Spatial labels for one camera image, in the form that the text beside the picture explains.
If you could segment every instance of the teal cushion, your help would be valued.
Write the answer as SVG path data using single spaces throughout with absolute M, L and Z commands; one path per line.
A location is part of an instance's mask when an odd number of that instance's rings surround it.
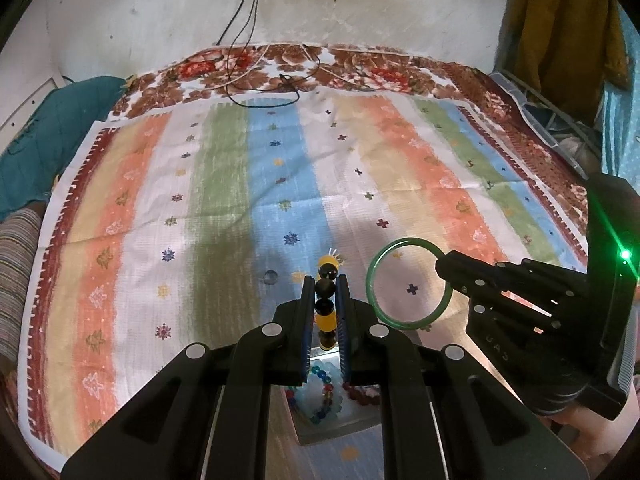
M 53 179 L 84 136 L 124 92 L 124 79 L 94 77 L 51 92 L 0 156 L 0 222 L 34 200 L 48 202 Z

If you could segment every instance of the blue snowflake print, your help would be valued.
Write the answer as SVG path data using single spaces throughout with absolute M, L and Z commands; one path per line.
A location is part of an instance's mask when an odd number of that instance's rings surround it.
M 284 235 L 284 244 L 285 245 L 295 245 L 300 241 L 298 235 L 289 231 L 288 235 Z
M 165 251 L 162 251 L 162 261 L 170 262 L 175 258 L 175 251 L 172 251 L 169 247 Z

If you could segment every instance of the striped pillow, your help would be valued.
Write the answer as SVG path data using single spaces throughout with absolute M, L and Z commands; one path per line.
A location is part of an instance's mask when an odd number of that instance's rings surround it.
M 25 208 L 0 224 L 0 364 L 15 368 L 22 313 L 42 218 Z

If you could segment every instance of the green bangle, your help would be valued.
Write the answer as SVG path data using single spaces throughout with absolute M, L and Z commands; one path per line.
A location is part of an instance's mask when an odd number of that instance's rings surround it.
M 393 328 L 397 328 L 398 330 L 417 330 L 418 328 L 425 327 L 434 321 L 436 321 L 442 313 L 445 311 L 449 301 L 451 301 L 451 295 L 453 293 L 453 289 L 449 282 L 444 282 L 444 292 L 442 293 L 442 299 L 440 303 L 436 307 L 436 309 L 431 312 L 427 317 L 423 317 L 418 321 L 398 321 L 397 319 L 393 319 L 385 314 L 380 306 L 378 305 L 378 300 L 376 299 L 376 293 L 373 291 L 373 278 L 376 275 L 376 269 L 378 268 L 382 259 L 389 254 L 391 251 L 395 251 L 400 247 L 405 246 L 416 246 L 422 247 L 423 249 L 427 249 L 431 254 L 433 254 L 436 258 L 440 258 L 444 256 L 444 253 L 440 248 L 436 245 L 432 244 L 428 240 L 423 240 L 422 238 L 400 238 L 399 240 L 395 240 L 391 242 L 388 246 L 383 248 L 375 258 L 373 258 L 372 262 L 369 265 L 369 270 L 367 270 L 367 277 L 365 280 L 365 289 L 367 291 L 367 300 L 369 304 L 376 311 L 376 315 L 378 319 Z

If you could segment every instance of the green stripe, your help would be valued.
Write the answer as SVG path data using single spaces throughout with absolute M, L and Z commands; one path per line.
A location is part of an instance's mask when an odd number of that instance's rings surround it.
M 244 108 L 213 105 L 194 162 L 187 234 L 194 240 L 191 333 L 212 348 L 260 322 L 252 280 Z
M 463 166 L 467 166 L 468 160 L 473 161 L 473 166 L 467 169 L 484 183 L 486 193 L 500 207 L 507 222 L 520 237 L 520 240 L 526 244 L 532 259 L 559 265 L 556 252 L 548 238 L 522 205 L 508 181 L 496 171 L 471 140 L 460 131 L 446 110 L 440 108 L 433 101 L 416 100 L 416 105 L 426 120 L 439 126 L 438 132 L 449 143 Z

